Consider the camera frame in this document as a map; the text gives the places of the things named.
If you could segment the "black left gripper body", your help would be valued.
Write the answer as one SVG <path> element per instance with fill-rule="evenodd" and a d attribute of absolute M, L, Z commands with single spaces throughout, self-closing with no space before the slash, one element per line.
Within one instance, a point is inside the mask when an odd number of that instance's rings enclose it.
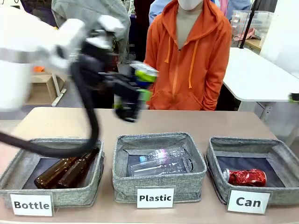
<path fill-rule="evenodd" d="M 140 88 L 136 83 L 135 69 L 128 66 L 125 73 L 113 71 L 115 56 L 108 49 L 83 42 L 79 60 L 84 79 L 90 87 L 103 84 L 121 98 L 138 98 Z"/>

